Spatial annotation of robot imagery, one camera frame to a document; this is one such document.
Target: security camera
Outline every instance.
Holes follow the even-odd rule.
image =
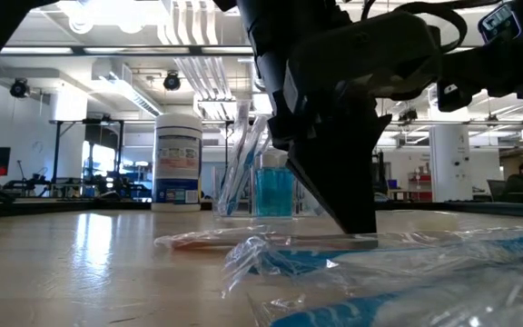
[[[27,84],[27,79],[25,78],[16,78],[15,83],[11,85],[9,94],[15,98],[25,99],[30,94],[30,88]]]
[[[168,71],[167,77],[164,79],[163,86],[168,91],[177,91],[181,88],[181,80],[179,79],[179,72]]]

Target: ceiling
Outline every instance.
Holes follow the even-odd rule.
[[[91,0],[91,2],[102,2],[109,0]],[[131,45],[163,45],[162,38],[159,37],[159,30],[157,24],[160,19],[166,15],[166,7],[173,7],[173,21],[180,19],[179,12],[182,7],[187,6],[187,22],[185,24],[187,31],[189,31],[189,41],[192,45],[199,44],[198,37],[192,34],[192,8],[199,4],[203,11],[202,14],[202,33],[205,35],[209,31],[206,25],[209,21],[206,20],[206,10],[210,0],[197,0],[181,3],[178,0],[114,0],[115,2],[122,2],[130,5],[127,11],[122,14],[112,13],[110,15],[121,15],[119,17],[100,17],[96,18],[98,22],[102,23],[95,25],[88,33],[78,34],[73,31],[70,26],[70,18],[68,9],[77,5],[75,1],[62,1],[59,5],[49,5],[41,8],[36,8],[25,18],[19,28],[16,30],[12,38],[8,42],[8,46],[70,46],[70,45],[84,45],[84,46],[113,46],[126,47]],[[402,1],[384,2],[379,1],[372,7],[370,16],[380,15],[385,13],[393,6],[403,3]],[[354,21],[360,19],[362,2],[353,1],[349,4],[341,4],[346,9]],[[489,11],[489,8],[480,8],[468,11],[461,11],[461,15],[468,22],[470,27],[464,46],[478,46],[482,44],[481,37],[476,31],[475,26],[477,21]],[[145,26],[137,33],[129,34],[123,32],[123,28],[116,23],[110,24],[112,18],[115,22],[122,22],[127,17],[129,20],[143,19]],[[448,22],[439,18],[424,15],[422,16],[428,24],[436,25],[441,29],[441,36],[444,42],[448,42],[457,37],[457,30]],[[214,33],[221,45],[247,45],[248,41],[243,27],[239,12],[233,10],[229,14],[222,13],[219,10],[214,12],[215,24]],[[173,27],[174,33],[180,37],[181,31],[178,27]],[[197,65],[203,65],[202,59],[197,59]],[[226,83],[231,89],[232,96],[238,99],[251,99],[252,93],[255,93],[252,88],[252,59],[249,56],[231,57],[224,56],[221,60],[222,70],[226,76]],[[193,102],[195,100],[195,92],[190,85],[189,77],[186,76],[182,67],[180,67],[179,60],[172,57],[142,57],[142,56],[120,56],[114,58],[107,57],[71,57],[71,56],[0,56],[0,79],[11,81],[13,76],[9,72],[13,72],[16,68],[52,68],[61,72],[65,79],[70,79],[76,86],[87,92],[93,101],[90,101],[88,106],[89,112],[103,112],[111,114],[115,118],[123,118],[128,120],[133,119],[147,119],[151,116],[141,110],[137,105],[133,104],[128,98],[122,94],[111,92],[107,90],[102,81],[99,81],[97,76],[94,76],[94,67],[99,64],[109,63],[111,67],[122,67],[123,65],[131,69],[133,77],[131,84],[147,95],[151,102],[158,104],[162,112],[174,110],[175,112],[192,113]],[[169,71],[180,71],[182,81],[181,89],[178,91],[166,91],[163,87],[164,77]],[[205,70],[205,74],[210,74],[211,70]],[[49,87],[46,92],[53,92]],[[419,119],[429,119],[429,101],[427,92],[424,92],[420,97],[408,102],[395,103],[391,100],[379,100],[378,111],[381,113],[390,113],[395,115],[395,119],[407,109],[415,109],[418,112]],[[268,104],[266,102],[254,102],[255,109],[260,112],[268,112]],[[472,104],[469,106],[469,117],[474,120],[483,120],[489,114],[498,114],[500,120],[522,120],[523,121],[523,101],[519,101],[514,95],[503,98],[489,98],[486,94],[478,94],[474,97]],[[517,126],[510,126],[501,129],[501,132],[508,131],[509,135],[516,134],[521,128]],[[135,127],[136,130],[142,130],[142,127]],[[417,129],[417,131],[425,132],[425,128],[413,126],[410,127],[391,127],[390,130],[404,130]],[[476,129],[486,130],[486,127],[477,127]]]

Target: blue liquid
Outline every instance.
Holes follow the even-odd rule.
[[[255,171],[255,210],[259,217],[291,217],[294,177],[287,168]]]

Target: white column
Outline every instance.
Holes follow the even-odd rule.
[[[81,121],[86,118],[88,98],[86,94],[66,86],[57,94],[52,94],[50,105],[54,120]],[[64,123],[62,131],[68,127],[70,127],[70,123]],[[85,126],[75,124],[60,138],[58,177],[80,178],[84,162],[82,157],[84,134]]]
[[[429,90],[429,119],[466,121],[468,108],[442,113],[433,90]],[[469,131],[466,125],[435,125],[429,132],[433,201],[472,200]]]

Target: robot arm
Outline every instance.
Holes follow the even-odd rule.
[[[345,233],[375,233],[371,152],[389,116],[377,97],[408,100],[438,84],[439,109],[451,112],[487,89],[523,98],[523,0],[479,22],[486,44],[450,53],[468,27],[454,9],[495,0],[410,3],[353,23],[335,0],[215,0],[238,6],[255,64],[273,106],[273,145]],[[443,45],[439,29],[416,14],[454,24],[459,40]]]

